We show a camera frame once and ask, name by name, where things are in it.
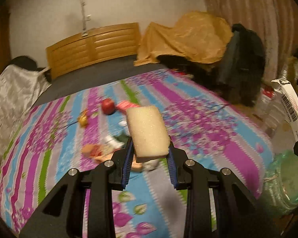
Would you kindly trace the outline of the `dark jacket on chair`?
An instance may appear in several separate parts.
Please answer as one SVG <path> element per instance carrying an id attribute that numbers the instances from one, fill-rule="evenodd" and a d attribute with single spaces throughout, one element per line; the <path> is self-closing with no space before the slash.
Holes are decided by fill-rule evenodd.
<path id="1" fill-rule="evenodd" d="M 184 57 L 160 55 L 160 63 L 193 76 L 193 81 L 231 104 L 253 107 L 265 70 L 265 49 L 260 37 L 242 24 L 233 24 L 232 38 L 220 61 L 191 62 Z"/>

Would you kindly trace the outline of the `red apple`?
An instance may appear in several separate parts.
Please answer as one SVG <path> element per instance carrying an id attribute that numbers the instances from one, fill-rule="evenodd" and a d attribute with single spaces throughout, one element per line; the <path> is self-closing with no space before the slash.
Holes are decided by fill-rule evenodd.
<path id="1" fill-rule="evenodd" d="M 114 100 L 106 98 L 101 102 L 101 110 L 105 115 L 112 115 L 116 111 Z"/>

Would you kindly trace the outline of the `beige foam sponge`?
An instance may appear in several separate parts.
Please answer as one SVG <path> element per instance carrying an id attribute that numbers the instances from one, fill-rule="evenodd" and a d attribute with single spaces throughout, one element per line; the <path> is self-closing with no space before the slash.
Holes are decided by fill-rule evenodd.
<path id="1" fill-rule="evenodd" d="M 156 106 L 128 108 L 126 120 L 136 162 L 144 163 L 169 154 L 170 138 Z"/>

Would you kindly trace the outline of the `colourful floral bed cover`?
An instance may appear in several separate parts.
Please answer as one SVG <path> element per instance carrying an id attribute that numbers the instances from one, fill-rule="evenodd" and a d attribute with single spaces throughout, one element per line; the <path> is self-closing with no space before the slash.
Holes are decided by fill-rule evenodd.
<path id="1" fill-rule="evenodd" d="M 93 169 L 126 141 L 126 117 L 122 112 L 105 115 L 101 103 L 106 98 L 157 107 L 175 147 L 205 168 L 229 168 L 260 196 L 273 160 L 267 135 L 206 88 L 170 70 L 155 70 L 29 111 L 0 167 L 0 216 L 11 230 L 21 231 L 69 169 Z"/>

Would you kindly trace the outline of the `white barcode wrapper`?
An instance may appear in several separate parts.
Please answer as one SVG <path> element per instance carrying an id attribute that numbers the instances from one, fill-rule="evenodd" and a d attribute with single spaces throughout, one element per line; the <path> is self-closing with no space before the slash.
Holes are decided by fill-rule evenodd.
<path id="1" fill-rule="evenodd" d="M 283 92 L 281 101 L 296 142 L 298 141 L 298 96 L 290 81 L 285 78 L 275 79 L 272 82 L 277 82 Z"/>

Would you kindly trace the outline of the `yellow cloth covered furniture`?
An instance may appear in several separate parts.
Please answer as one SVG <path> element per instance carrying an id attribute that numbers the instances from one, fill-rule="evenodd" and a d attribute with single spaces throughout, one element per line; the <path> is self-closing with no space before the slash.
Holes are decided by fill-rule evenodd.
<path id="1" fill-rule="evenodd" d="M 141 38 L 134 65 L 158 63 L 161 55 L 212 64 L 221 60 L 232 36 L 227 21 L 208 12 L 188 12 L 173 27 L 151 22 Z"/>

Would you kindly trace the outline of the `silver satin pillow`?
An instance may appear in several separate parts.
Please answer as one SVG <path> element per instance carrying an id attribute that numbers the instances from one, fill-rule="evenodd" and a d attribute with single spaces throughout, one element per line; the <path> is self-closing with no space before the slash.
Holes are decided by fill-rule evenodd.
<path id="1" fill-rule="evenodd" d="M 42 71 L 10 64 L 0 74 L 0 164 L 23 116 L 49 87 Z"/>

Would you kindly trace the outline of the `green lined trash bin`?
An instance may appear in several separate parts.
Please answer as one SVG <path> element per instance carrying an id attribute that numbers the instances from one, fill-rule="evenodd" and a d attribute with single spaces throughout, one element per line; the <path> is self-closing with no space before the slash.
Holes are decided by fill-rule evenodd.
<path id="1" fill-rule="evenodd" d="M 276 218 L 298 207 L 298 157 L 293 151 L 275 155 L 265 171 L 259 201 L 264 210 Z"/>

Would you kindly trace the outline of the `pink curtain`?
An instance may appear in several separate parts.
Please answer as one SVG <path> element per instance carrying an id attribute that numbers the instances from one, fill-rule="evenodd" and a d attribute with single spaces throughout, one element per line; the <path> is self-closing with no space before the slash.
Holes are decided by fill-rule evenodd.
<path id="1" fill-rule="evenodd" d="M 298 5 L 294 0 L 204 0 L 207 11 L 230 25 L 241 23 L 261 38 L 266 63 L 263 80 L 277 79 L 298 47 Z"/>

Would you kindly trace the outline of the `wooden headboard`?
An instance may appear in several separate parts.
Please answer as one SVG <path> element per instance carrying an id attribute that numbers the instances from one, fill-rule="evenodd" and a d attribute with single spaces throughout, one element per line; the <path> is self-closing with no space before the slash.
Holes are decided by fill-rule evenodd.
<path id="1" fill-rule="evenodd" d="M 51 79 L 96 63 L 136 55 L 140 44 L 138 23 L 91 29 L 46 48 Z"/>

